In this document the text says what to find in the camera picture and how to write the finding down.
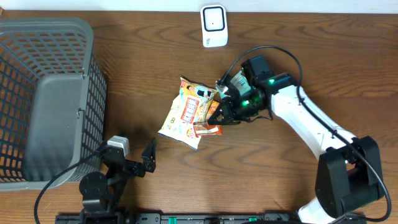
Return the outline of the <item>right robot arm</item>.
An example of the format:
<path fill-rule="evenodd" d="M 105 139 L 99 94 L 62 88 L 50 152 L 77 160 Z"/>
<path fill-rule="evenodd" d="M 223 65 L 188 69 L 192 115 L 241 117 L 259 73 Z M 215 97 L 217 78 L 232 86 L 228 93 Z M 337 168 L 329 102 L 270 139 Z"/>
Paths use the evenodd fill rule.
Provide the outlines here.
<path fill-rule="evenodd" d="M 216 82 L 222 102 L 210 117 L 212 125 L 234 125 L 258 119 L 267 110 L 283 119 L 307 144 L 318 161 L 315 195 L 296 214 L 301 223 L 355 223 L 367 219 L 353 211 L 386 195 L 379 147 L 369 136 L 357 138 L 330 119 L 307 97 L 289 73 L 275 74 L 265 57 L 242 63 L 240 92 L 225 73 Z"/>

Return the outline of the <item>small orange snack packet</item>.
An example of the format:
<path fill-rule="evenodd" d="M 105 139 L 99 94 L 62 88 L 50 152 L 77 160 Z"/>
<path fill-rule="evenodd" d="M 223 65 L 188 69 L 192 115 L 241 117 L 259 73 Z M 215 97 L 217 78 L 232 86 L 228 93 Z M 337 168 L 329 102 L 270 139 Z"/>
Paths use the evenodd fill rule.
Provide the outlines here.
<path fill-rule="evenodd" d="M 210 117 L 214 114 L 214 112 L 217 110 L 219 105 L 220 105 L 219 102 L 217 102 L 215 100 L 212 101 L 212 103 L 208 109 L 208 112 L 205 116 L 205 121 L 208 121 L 210 119 Z"/>

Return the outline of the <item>yellow snack bag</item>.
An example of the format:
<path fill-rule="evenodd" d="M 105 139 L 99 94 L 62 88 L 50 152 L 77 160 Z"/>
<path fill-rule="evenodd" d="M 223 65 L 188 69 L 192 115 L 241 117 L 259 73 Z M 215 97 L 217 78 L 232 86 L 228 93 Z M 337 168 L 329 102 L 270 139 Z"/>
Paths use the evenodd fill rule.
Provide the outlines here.
<path fill-rule="evenodd" d="M 195 123 L 205 122 L 216 90 L 201 83 L 180 79 L 179 94 L 173 100 L 169 113 L 158 131 L 160 135 L 180 141 L 196 150 L 200 137 L 194 131 Z"/>

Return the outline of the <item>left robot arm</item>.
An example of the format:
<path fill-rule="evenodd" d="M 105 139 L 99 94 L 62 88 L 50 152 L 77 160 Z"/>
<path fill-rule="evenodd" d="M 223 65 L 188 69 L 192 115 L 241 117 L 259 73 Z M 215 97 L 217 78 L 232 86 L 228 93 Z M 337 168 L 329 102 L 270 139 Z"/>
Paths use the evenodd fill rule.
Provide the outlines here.
<path fill-rule="evenodd" d="M 129 141 L 125 137 L 113 136 L 100 145 L 96 152 L 108 171 L 105 174 L 90 172 L 80 181 L 79 191 L 83 197 L 80 223 L 135 222 L 132 213 L 119 208 L 118 204 L 128 180 L 144 177 L 146 173 L 155 171 L 156 144 L 156 139 L 152 139 L 141 154 L 141 162 L 126 159 Z"/>

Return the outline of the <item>red Top chocolate bar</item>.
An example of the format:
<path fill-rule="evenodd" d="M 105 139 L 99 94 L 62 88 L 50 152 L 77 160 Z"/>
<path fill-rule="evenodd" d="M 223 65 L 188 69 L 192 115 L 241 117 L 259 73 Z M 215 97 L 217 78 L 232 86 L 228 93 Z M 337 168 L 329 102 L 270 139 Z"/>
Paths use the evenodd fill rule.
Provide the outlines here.
<path fill-rule="evenodd" d="M 198 123 L 193 125 L 195 135 L 201 136 L 220 136 L 223 134 L 220 125 L 210 125 L 208 123 Z"/>

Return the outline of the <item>light teal wipes packet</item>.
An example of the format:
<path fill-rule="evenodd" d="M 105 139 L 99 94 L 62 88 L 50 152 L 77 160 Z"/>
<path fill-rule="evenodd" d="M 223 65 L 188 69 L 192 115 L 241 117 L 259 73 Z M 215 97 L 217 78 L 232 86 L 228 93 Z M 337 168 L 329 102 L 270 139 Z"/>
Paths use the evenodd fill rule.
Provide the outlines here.
<path fill-rule="evenodd" d="M 242 70 L 235 74 L 234 77 L 229 77 L 226 81 L 229 84 L 230 98 L 238 98 L 251 90 Z"/>

